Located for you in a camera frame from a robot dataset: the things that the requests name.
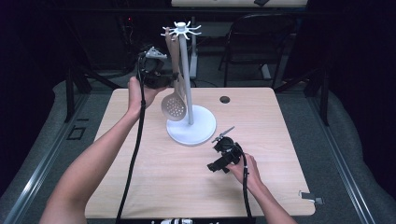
black cable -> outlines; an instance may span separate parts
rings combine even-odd
[[[137,157],[137,152],[139,151],[139,146],[140,146],[140,140],[142,139],[142,132],[143,132],[143,124],[144,124],[144,119],[145,119],[145,114],[146,114],[146,99],[145,99],[145,91],[144,91],[144,79],[141,78],[140,76],[140,61],[142,57],[139,56],[138,62],[137,62],[137,75],[139,76],[140,80],[140,91],[141,91],[141,96],[142,96],[142,101],[141,101],[141,106],[140,106],[140,119],[139,119],[139,126],[137,129],[137,137],[136,137],[136,145],[134,146],[134,154],[131,158],[131,163],[129,166],[129,172],[128,172],[128,178],[126,180],[125,184],[125,190],[122,195],[122,200],[120,203],[120,208],[119,212],[117,213],[117,218],[116,218],[116,224],[120,223],[121,219],[121,214],[123,210],[123,206],[125,205],[125,200],[128,195],[128,190],[131,185],[131,177],[132,177],[132,172],[134,170],[134,162],[136,161]]]
[[[251,215],[250,205],[248,203],[248,162],[245,153],[242,151],[242,148],[239,148],[239,150],[241,150],[242,158],[244,160],[244,180],[243,180],[242,188],[244,191],[245,207],[247,209],[247,218],[249,223],[253,224],[253,217]]]

wooden table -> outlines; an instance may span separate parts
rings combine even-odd
[[[254,155],[262,180],[279,203],[293,216],[310,216],[315,206],[299,196],[309,192],[275,94],[269,88],[193,88],[195,105],[209,109],[217,129],[198,147],[184,147],[166,131],[161,101],[173,89],[161,92],[145,118],[142,142],[122,218],[246,217],[242,185],[231,173],[212,173],[206,167],[220,157],[211,141],[225,130],[245,152]],[[228,104],[221,96],[230,97]],[[111,128],[127,108],[127,90],[115,90],[96,138]],[[92,195],[87,217],[116,217],[137,123],[99,188]],[[252,215],[262,210],[249,194]]]
[[[307,0],[270,0],[265,7],[305,7]],[[259,7],[254,0],[172,0],[172,7]]]

black chair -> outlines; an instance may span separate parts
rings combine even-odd
[[[276,64],[272,88],[276,83],[285,40],[295,28],[295,19],[280,14],[249,14],[237,19],[227,34],[219,70],[225,63],[224,87],[230,64]]]

small black object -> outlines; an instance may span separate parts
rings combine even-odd
[[[324,204],[323,198],[316,197],[314,193],[300,192],[300,195],[302,199],[307,199],[314,204]]]
[[[224,173],[228,173],[230,170],[225,168],[231,162],[237,164],[243,151],[238,143],[234,143],[230,137],[222,137],[214,146],[217,152],[221,152],[221,158],[207,165],[207,168],[212,172],[222,170]]]
[[[267,2],[269,2],[270,0],[254,0],[254,3],[263,7]]]
[[[220,101],[221,101],[222,103],[224,103],[224,104],[228,104],[228,103],[230,103],[231,99],[230,99],[230,97],[228,97],[228,96],[221,96],[221,97],[220,97]]]
[[[140,76],[137,76],[137,80],[143,83],[151,89],[159,89],[161,87],[167,87],[171,84],[172,76],[165,76],[159,72],[147,71],[142,69]]]

handheld camera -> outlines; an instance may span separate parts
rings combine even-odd
[[[176,75],[163,75],[161,69],[163,68],[163,61],[167,58],[166,54],[160,53],[154,47],[150,50],[142,52],[138,55],[137,62],[137,80],[152,89],[167,87],[173,80],[177,78]]]
[[[234,142],[230,137],[221,137],[220,140],[214,146],[217,152],[221,152],[221,158],[207,165],[207,168],[212,172],[222,170],[224,173],[228,173],[230,170],[225,168],[228,164],[233,162],[237,164],[241,157],[243,150],[238,143]]]

